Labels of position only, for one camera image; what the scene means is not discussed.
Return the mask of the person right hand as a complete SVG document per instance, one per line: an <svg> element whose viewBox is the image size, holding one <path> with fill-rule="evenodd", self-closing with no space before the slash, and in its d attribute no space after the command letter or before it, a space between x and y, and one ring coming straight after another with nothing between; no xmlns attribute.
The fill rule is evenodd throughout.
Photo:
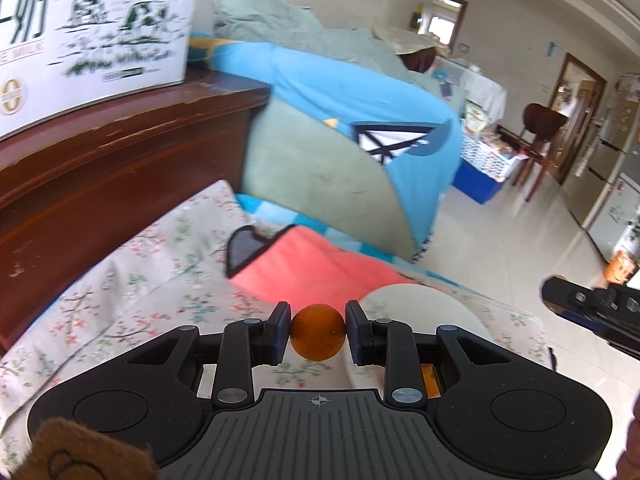
<svg viewBox="0 0 640 480"><path fill-rule="evenodd" d="M640 480L640 396L632 414L634 419L628 427L625 451L616 464L615 480Z"/></svg>

